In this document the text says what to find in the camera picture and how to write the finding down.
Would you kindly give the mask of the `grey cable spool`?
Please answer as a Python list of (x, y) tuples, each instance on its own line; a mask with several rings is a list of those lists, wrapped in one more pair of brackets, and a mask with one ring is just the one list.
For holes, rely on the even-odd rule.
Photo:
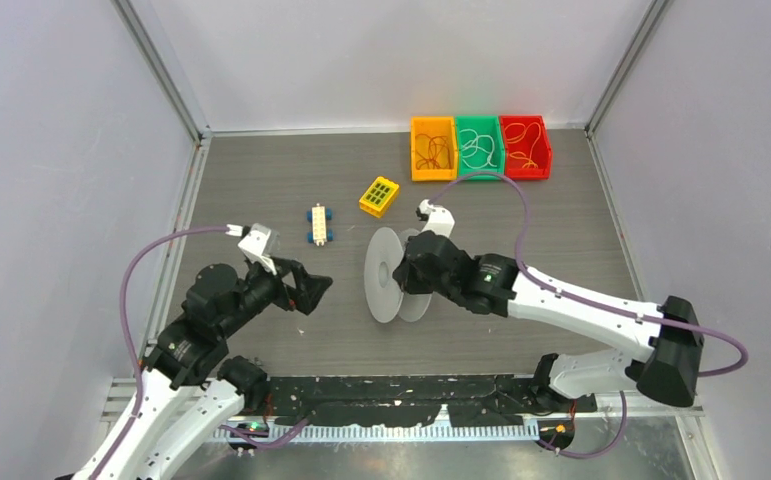
[(419, 231), (413, 228), (397, 233), (390, 227), (381, 227), (368, 244), (363, 270), (365, 298), (372, 317), (379, 323), (395, 318), (417, 322), (429, 308), (430, 294), (404, 293), (392, 278), (409, 238), (417, 234)]

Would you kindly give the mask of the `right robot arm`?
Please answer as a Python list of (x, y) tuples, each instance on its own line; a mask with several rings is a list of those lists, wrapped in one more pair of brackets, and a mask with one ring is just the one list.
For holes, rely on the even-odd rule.
[(604, 295), (520, 270), (500, 254), (472, 256), (431, 231), (409, 239), (392, 277), (406, 294), (438, 294), (475, 314), (539, 321), (605, 344), (590, 354), (542, 356), (531, 392), (545, 410), (628, 389), (673, 407), (694, 403), (704, 340), (684, 298), (654, 304)]

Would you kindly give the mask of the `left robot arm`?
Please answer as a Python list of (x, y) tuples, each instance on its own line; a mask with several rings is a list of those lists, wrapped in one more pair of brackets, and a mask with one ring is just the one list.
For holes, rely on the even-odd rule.
[(229, 338), (269, 306), (311, 314), (332, 284), (296, 260), (279, 260), (276, 271), (251, 263), (245, 277), (227, 264), (203, 268), (143, 357), (126, 411), (73, 478), (172, 478), (232, 416), (266, 405), (266, 372), (230, 357)]

